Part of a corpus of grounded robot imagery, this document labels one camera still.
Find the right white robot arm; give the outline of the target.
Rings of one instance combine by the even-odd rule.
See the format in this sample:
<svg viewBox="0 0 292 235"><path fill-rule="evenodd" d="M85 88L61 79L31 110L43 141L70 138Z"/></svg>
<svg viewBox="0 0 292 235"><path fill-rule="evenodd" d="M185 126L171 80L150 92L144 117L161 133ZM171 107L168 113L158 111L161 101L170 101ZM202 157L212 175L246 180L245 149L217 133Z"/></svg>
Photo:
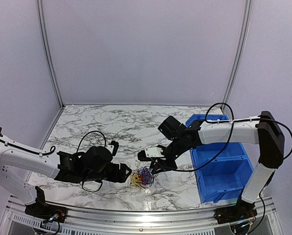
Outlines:
<svg viewBox="0 0 292 235"><path fill-rule="evenodd" d="M240 200L232 207L236 219L250 212L283 163L284 135L268 111L241 119L194 114L186 123L170 116L158 130L170 144L145 149L153 173L180 172L177 160L189 153L200 201Z"/></svg>

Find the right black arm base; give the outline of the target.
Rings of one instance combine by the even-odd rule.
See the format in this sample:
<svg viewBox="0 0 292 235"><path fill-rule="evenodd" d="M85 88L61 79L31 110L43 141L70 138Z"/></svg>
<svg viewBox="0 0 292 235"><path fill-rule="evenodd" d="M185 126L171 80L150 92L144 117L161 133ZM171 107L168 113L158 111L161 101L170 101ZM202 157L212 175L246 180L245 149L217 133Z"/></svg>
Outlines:
<svg viewBox="0 0 292 235"><path fill-rule="evenodd" d="M248 203L242 199L238 199L233 206L215 209L214 219L218 224L231 223L248 218L256 217L257 210L254 203Z"/></svg>

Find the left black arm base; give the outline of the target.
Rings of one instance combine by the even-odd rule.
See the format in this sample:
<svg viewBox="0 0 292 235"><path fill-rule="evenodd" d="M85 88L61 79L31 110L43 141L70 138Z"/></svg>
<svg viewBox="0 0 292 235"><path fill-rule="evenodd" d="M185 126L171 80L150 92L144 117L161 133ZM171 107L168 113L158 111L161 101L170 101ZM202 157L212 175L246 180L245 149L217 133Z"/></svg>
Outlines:
<svg viewBox="0 0 292 235"><path fill-rule="evenodd" d="M50 219L54 215L58 215L58 221L64 223L67 215L67 208L48 204L45 201L44 191L35 186L36 196L33 203L25 206L25 213L41 219Z"/></svg>

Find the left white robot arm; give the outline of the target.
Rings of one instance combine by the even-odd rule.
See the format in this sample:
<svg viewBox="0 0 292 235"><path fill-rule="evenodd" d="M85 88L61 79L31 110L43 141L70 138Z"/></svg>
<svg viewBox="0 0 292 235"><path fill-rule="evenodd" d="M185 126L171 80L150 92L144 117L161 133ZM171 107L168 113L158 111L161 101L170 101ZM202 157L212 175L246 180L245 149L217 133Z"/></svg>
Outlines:
<svg viewBox="0 0 292 235"><path fill-rule="evenodd" d="M0 127L0 186L20 199L41 218L51 214L42 189L34 187L17 175L11 167L42 174L59 182L80 184L84 182L124 183L132 170L126 164L114 164L118 143L93 146L86 152L69 154L49 152L16 142L2 134Z"/></svg>

